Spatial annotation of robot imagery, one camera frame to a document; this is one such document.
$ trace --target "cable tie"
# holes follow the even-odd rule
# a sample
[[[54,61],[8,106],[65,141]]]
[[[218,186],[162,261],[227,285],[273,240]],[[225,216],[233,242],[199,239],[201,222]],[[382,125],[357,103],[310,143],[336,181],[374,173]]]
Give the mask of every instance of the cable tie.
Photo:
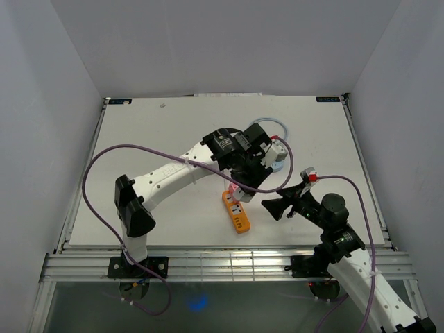
[[[187,165],[187,168],[188,168],[189,171],[191,172],[191,176],[192,176],[192,178],[193,178],[193,184],[197,184],[197,183],[196,183],[196,179],[195,179],[195,177],[194,177],[194,173],[193,173],[193,167],[192,167],[191,164],[189,163],[189,157],[188,157],[188,156],[185,156],[183,162]]]

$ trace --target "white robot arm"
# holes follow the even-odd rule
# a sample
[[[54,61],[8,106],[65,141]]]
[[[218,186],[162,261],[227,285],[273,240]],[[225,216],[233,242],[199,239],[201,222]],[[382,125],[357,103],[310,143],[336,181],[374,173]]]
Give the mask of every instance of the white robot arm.
[[[313,168],[301,172],[302,182],[279,190],[280,199],[263,200],[262,205],[277,221],[291,206],[287,217],[300,214],[323,230],[322,243],[314,255],[297,257],[286,269],[297,276],[332,276],[337,279],[362,313],[367,310],[372,276],[375,276],[373,304],[368,324],[374,333],[435,333],[429,318],[419,318],[397,295],[376,268],[356,232],[347,223],[345,200],[338,194],[326,194],[318,203],[310,193],[317,176]]]
[[[180,157],[218,171],[229,169],[233,179],[258,188],[273,172],[272,163],[286,156],[280,142],[271,139],[254,123],[243,132],[216,130]],[[123,242],[132,258],[141,262],[148,256],[147,234],[155,227],[151,211],[171,194],[211,174],[189,163],[172,162],[132,180],[126,175],[116,180],[115,204],[123,228]],[[240,187],[234,195],[237,200],[248,202],[255,193]]]

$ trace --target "gray wall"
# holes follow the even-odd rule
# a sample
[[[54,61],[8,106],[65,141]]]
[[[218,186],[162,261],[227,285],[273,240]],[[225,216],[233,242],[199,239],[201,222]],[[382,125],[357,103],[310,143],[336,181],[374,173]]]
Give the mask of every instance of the gray wall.
[[[102,96],[349,92],[399,1],[52,0]]]
[[[444,3],[403,1],[352,91],[352,116],[388,224],[444,330]]]
[[[101,98],[49,0],[0,0],[0,332],[26,330]]]

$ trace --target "orange power strip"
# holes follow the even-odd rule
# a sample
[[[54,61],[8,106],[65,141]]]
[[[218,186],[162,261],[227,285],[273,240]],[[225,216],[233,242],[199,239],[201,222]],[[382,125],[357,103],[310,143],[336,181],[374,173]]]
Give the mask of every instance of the orange power strip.
[[[236,232],[238,234],[241,234],[242,232],[249,231],[250,221],[248,220],[241,203],[234,202],[230,191],[223,192],[222,199],[225,203],[225,206],[227,207],[228,214],[230,215]]]

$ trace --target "white table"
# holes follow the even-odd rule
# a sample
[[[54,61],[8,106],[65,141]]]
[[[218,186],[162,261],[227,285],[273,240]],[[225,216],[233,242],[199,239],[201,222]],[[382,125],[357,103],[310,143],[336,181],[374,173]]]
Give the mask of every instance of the white table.
[[[258,117],[275,117],[289,128],[289,143],[296,159],[289,186],[300,182],[299,172],[313,166],[319,175],[340,174],[353,179],[362,192],[375,244],[384,244],[376,209],[341,103],[318,103],[314,97],[183,97],[133,99],[129,105],[108,105],[95,153],[115,144],[149,146],[181,155],[217,128],[245,129]],[[282,134],[274,123],[261,123],[268,134]],[[145,152],[120,149],[104,155],[94,165],[87,181],[87,194],[95,208],[120,233],[114,206],[114,181],[122,174],[130,178],[148,173],[166,159]],[[289,170],[274,173],[263,189],[282,183]],[[260,205],[276,194],[257,194],[244,209],[251,230],[237,234],[221,199],[227,184],[209,176],[162,202],[154,211],[157,226],[148,234],[151,246],[304,246],[319,244],[321,230],[301,216],[275,221]],[[312,193],[342,195],[350,211],[349,223],[368,244],[368,236],[354,189],[343,180],[322,180]],[[69,240],[73,247],[110,247],[114,235],[80,202]]]

